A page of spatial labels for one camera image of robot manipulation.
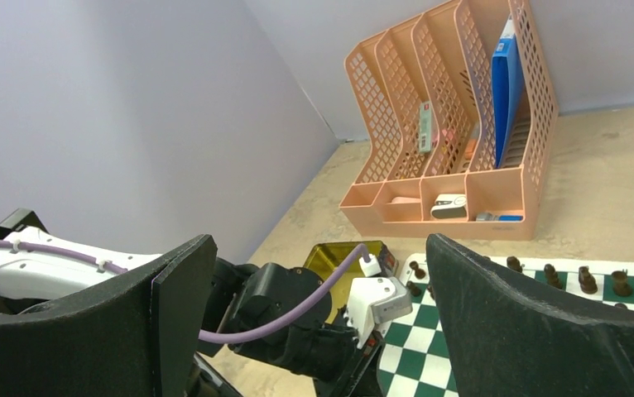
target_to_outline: blue folder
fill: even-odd
[[[507,139],[515,121],[521,92],[524,89],[524,75],[521,72],[512,16],[502,30],[490,67],[492,105],[495,109],[495,167],[497,168],[507,148]]]

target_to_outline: gray wall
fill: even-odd
[[[246,260],[337,141],[241,0],[129,4],[0,1],[0,220]]]
[[[245,1],[336,136],[345,139],[367,134],[343,59],[359,41],[443,2]],[[634,103],[634,2],[531,4],[561,112]]]

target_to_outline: green and white checkered board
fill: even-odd
[[[506,257],[492,257],[500,265],[507,263]],[[563,289],[587,299],[605,304],[625,304],[634,310],[634,262],[577,261],[569,259],[519,258],[523,273],[542,283],[544,265],[550,263],[559,274]],[[429,271],[423,280],[418,280],[409,268],[416,261],[422,269],[426,267],[425,254],[413,254],[402,267],[400,280],[414,282],[422,290],[418,297],[412,297],[412,313],[383,324],[379,330],[385,337],[378,363],[378,379],[387,397],[453,397],[458,396],[454,373],[451,371],[449,351],[439,320],[436,303],[426,290]],[[598,283],[598,292],[585,294],[578,282],[578,268],[588,266]],[[615,270],[626,270],[633,293],[621,297],[612,291],[610,274]]]

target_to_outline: brown chess piece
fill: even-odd
[[[410,294],[412,294],[412,296],[422,295],[422,290],[420,289],[420,287],[418,287],[415,283],[411,281],[407,281],[405,287],[410,291]]]
[[[410,269],[415,271],[415,277],[418,280],[422,280],[426,277],[426,272],[424,271],[424,269],[420,269],[420,264],[412,261],[410,262]]]
[[[429,284],[427,285],[427,291],[429,292],[429,296],[430,296],[432,299],[436,299],[436,297],[435,297],[436,295],[434,295],[434,286],[433,286],[431,283],[429,283]]]
[[[598,292],[598,283],[595,281],[595,277],[590,274],[589,267],[580,266],[578,268],[578,282],[580,283],[580,289],[585,294],[594,294]]]
[[[553,265],[547,263],[544,266],[544,275],[546,276],[546,283],[558,289],[563,289],[563,285],[561,285],[560,280],[558,278],[558,273]]]
[[[614,286],[612,290],[615,294],[619,296],[629,296],[632,294],[633,289],[629,285],[629,277],[627,273],[622,270],[617,270],[612,272],[612,281],[614,281]]]
[[[507,267],[514,271],[518,271],[521,273],[521,263],[516,258],[516,256],[508,256],[507,257]]]

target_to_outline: table surface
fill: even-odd
[[[317,243],[360,240],[339,202],[369,151],[367,142],[340,146],[251,263],[302,266]],[[400,261],[425,251],[423,238],[382,240]],[[560,117],[533,241],[460,242],[489,256],[634,261],[634,108]],[[210,362],[247,397],[315,395],[311,379],[226,348]]]

